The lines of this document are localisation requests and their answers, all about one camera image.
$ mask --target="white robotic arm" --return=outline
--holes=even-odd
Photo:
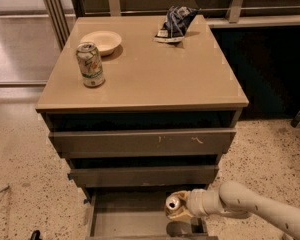
[[[225,182],[219,190],[175,192],[166,199],[166,215],[171,220],[188,221],[210,214],[241,219],[255,214],[300,240],[299,208],[260,196],[238,182]]]

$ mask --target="soda can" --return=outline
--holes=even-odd
[[[104,82],[100,52],[92,42],[81,43],[76,52],[83,84],[97,87]]]

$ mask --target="black snack bag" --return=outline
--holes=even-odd
[[[154,40],[160,43],[181,42],[197,13],[198,10],[185,6],[171,6],[163,27],[154,37]]]

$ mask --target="terrazzo floor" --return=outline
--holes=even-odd
[[[69,167],[49,140],[35,111],[42,89],[0,91],[0,240],[85,239],[89,204],[69,181]],[[210,188],[236,180],[261,195],[300,207],[300,128],[290,120],[239,121],[237,135],[220,162]],[[282,233],[257,216],[246,220],[206,218],[210,236],[220,240],[280,239]]]

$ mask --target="white bowl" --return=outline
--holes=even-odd
[[[114,52],[121,44],[121,36],[111,31],[96,31],[85,35],[80,42],[93,42],[97,46],[101,56],[107,56]]]

